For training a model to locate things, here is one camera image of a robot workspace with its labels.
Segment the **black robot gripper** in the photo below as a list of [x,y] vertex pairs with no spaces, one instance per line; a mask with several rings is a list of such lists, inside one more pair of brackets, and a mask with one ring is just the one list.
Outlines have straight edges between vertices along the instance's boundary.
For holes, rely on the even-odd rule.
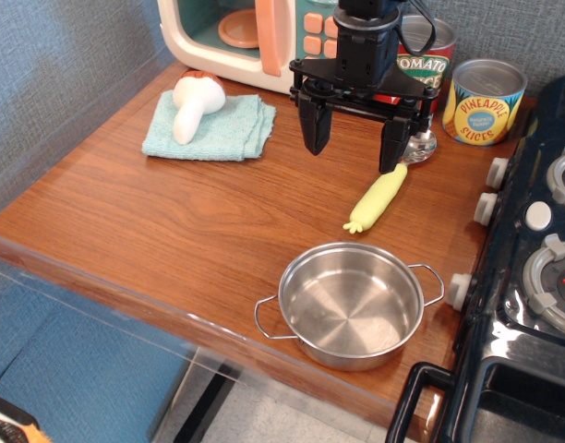
[[336,56],[295,59],[291,98],[298,108],[306,148],[319,155],[330,140],[335,111],[383,122],[379,172],[394,171],[411,132],[429,127],[438,92],[403,73],[397,65],[402,43],[423,55],[436,40],[435,17],[422,1],[412,5],[431,24],[421,52],[403,37],[402,1],[340,1],[333,10],[338,29]]

